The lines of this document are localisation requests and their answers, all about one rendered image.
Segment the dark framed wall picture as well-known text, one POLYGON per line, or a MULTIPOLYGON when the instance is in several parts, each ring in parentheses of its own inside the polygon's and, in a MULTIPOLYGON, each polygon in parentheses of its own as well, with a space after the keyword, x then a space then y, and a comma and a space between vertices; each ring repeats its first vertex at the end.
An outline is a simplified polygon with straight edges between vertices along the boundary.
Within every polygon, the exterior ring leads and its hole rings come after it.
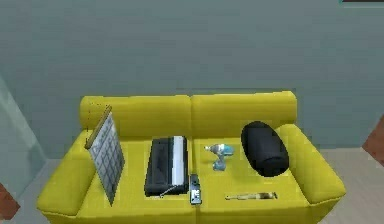
POLYGON ((342 4, 384 4, 384 0, 339 0, 342 4))

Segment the black remote control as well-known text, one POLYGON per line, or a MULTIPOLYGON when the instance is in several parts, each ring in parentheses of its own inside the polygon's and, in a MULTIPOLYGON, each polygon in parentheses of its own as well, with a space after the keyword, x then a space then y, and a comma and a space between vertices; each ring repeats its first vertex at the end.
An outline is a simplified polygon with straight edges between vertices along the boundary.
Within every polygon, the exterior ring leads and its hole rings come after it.
POLYGON ((190 175, 189 193, 192 205, 200 205, 202 203, 200 182, 197 174, 190 175))

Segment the black and white box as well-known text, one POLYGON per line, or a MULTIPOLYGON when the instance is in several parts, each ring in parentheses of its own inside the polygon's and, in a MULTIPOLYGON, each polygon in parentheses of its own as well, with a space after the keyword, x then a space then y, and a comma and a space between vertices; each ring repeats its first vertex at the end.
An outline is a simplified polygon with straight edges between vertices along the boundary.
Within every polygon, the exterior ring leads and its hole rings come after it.
POLYGON ((147 197, 186 194, 189 190, 187 139, 171 136, 151 144, 144 192, 147 197))

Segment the yellow sofa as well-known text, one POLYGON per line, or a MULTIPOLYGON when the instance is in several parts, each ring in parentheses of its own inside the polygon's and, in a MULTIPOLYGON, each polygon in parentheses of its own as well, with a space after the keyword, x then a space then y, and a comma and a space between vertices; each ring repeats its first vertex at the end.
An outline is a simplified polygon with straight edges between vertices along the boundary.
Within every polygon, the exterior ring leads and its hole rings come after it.
POLYGON ((344 196, 341 179, 296 126, 297 100, 290 91, 176 96, 86 96, 82 131, 37 199, 50 224, 318 224, 344 196), (106 107, 125 165, 110 205, 85 148, 106 107), (248 163, 241 131, 253 121, 271 126, 286 146, 288 170, 264 178, 248 163), (189 172, 200 179, 202 203, 188 195, 147 197, 144 183, 154 138, 184 135, 189 172), (227 144, 234 154, 215 171, 217 156, 205 146, 227 144), (277 199, 225 200, 227 195, 276 192, 277 199))

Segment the grey grid board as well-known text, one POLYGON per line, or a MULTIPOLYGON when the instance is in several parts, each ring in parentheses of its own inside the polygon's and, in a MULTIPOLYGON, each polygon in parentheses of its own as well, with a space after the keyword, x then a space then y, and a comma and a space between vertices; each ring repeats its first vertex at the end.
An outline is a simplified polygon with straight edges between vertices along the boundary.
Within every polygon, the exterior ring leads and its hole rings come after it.
POLYGON ((94 162, 108 202, 113 205, 125 159, 110 105, 86 140, 85 148, 94 162))

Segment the red-brown furniture corner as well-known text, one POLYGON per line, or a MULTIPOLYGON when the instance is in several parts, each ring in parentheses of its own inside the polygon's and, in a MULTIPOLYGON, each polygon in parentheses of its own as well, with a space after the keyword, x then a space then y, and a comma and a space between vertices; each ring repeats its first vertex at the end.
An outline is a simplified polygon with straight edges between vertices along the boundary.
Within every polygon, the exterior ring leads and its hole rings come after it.
POLYGON ((384 114, 368 135, 362 148, 384 167, 384 114))
POLYGON ((0 183, 0 220, 11 220, 19 208, 18 202, 0 183))

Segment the black cylinder cushion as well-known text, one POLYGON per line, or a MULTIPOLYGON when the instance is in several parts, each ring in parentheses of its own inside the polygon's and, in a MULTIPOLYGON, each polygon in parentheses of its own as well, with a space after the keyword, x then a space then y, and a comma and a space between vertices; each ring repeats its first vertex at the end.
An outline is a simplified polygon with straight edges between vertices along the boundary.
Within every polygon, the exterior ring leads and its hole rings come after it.
POLYGON ((254 121, 245 125, 241 143, 249 164, 259 175, 275 177, 289 168, 287 149, 268 124, 254 121))

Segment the thin tan stick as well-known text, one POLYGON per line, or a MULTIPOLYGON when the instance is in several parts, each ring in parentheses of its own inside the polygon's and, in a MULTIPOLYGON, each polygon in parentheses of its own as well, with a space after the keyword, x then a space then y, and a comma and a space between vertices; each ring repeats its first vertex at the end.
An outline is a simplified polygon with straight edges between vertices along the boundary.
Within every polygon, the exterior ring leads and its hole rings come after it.
POLYGON ((277 198, 278 196, 276 192, 259 192, 225 196, 225 200, 269 200, 277 198))

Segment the teal and white drill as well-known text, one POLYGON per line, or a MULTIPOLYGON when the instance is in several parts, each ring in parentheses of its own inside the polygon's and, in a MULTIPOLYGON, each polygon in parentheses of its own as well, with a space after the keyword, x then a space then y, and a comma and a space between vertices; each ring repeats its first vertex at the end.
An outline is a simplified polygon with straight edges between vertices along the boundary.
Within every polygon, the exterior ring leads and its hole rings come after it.
POLYGON ((224 171, 226 169, 225 158, 234 154, 234 148, 224 143, 205 146, 205 150, 217 156, 213 163, 215 171, 224 171))

